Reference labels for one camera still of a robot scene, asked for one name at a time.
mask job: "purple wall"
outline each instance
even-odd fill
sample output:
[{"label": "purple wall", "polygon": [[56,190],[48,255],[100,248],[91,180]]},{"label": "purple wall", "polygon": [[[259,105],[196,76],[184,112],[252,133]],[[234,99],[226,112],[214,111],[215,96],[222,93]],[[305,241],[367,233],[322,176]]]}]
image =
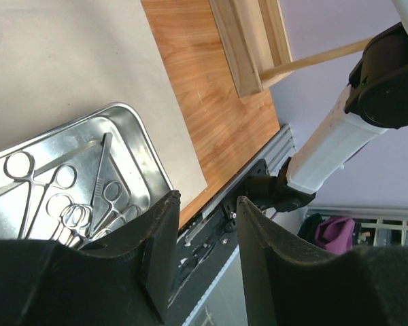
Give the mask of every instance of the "purple wall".
[{"label": "purple wall", "polygon": [[[376,35],[399,21],[390,0],[280,0],[294,58]],[[331,110],[360,54],[293,73],[272,88],[299,149]],[[314,205],[408,207],[408,127],[375,139],[338,170]]]}]

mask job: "shelf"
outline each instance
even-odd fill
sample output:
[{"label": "shelf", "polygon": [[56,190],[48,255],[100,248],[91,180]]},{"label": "shelf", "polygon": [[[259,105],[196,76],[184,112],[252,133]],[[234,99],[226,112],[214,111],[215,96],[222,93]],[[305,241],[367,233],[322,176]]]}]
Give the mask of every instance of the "shelf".
[{"label": "shelf", "polygon": [[408,223],[407,221],[399,221],[399,224],[390,223],[396,221],[377,220],[377,223],[361,223],[362,228],[374,229],[375,236],[373,238],[374,247],[384,247],[392,245],[392,239],[395,238],[392,232],[400,232],[400,244],[408,247]]},{"label": "shelf", "polygon": [[210,0],[237,93],[262,92],[291,72],[363,51],[371,38],[293,61],[279,0]]}]

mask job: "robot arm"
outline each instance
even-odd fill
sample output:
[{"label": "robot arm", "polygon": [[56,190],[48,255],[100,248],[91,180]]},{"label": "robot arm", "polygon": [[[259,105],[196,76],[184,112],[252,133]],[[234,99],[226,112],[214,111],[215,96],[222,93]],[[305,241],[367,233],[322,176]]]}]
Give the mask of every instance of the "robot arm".
[{"label": "robot arm", "polygon": [[[253,201],[268,202],[277,211],[305,206],[325,180],[370,140],[389,128],[408,126],[408,0],[393,4],[402,23],[366,46],[337,104],[278,177],[266,183],[248,181]],[[266,198],[258,191],[264,184]]]}]

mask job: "white paper sheet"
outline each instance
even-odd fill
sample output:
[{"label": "white paper sheet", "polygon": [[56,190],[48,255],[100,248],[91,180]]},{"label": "white paper sheet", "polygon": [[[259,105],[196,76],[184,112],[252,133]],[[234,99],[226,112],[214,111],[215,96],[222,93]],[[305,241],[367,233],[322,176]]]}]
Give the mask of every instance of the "white paper sheet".
[{"label": "white paper sheet", "polygon": [[0,0],[0,150],[115,101],[185,207],[206,182],[140,0]]}]

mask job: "wooden frame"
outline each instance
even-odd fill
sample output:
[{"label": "wooden frame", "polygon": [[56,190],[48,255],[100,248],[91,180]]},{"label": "wooden frame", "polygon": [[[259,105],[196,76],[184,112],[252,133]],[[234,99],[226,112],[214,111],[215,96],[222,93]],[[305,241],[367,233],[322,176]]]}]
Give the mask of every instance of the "wooden frame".
[{"label": "wooden frame", "polygon": [[279,0],[210,0],[240,97],[262,92],[291,72],[364,50],[369,39],[292,60]]}]

